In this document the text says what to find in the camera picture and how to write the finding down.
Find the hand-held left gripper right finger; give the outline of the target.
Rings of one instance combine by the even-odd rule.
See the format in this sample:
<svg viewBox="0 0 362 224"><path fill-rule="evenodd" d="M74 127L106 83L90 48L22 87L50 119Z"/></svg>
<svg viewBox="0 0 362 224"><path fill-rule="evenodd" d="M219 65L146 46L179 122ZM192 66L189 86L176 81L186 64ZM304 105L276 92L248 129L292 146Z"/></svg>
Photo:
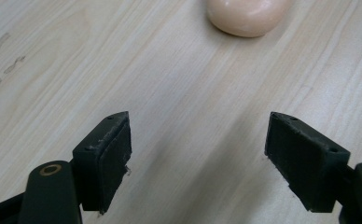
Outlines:
<svg viewBox="0 0 362 224"><path fill-rule="evenodd" d="M347 166L348 150L302 120L272 112L265 155L307 210L318 213L333 210L337 172Z"/></svg>

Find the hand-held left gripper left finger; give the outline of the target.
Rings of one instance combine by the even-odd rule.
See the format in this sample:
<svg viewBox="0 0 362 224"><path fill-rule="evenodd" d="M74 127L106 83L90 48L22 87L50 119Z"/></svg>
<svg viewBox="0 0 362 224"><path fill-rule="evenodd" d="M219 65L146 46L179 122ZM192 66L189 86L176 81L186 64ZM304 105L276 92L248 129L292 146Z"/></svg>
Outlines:
<svg viewBox="0 0 362 224"><path fill-rule="evenodd" d="M73 150L77 197L84 211L107 212L132 155L129 112L104 118Z"/></svg>

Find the peach-coloured soap bar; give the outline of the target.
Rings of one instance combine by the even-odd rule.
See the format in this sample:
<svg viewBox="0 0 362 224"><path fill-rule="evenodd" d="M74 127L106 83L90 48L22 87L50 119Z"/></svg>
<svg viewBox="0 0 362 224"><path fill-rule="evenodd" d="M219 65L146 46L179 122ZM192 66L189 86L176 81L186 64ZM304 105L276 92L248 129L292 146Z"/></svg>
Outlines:
<svg viewBox="0 0 362 224"><path fill-rule="evenodd" d="M206 0L206 12L227 34L259 37L277 26L291 4L292 0Z"/></svg>

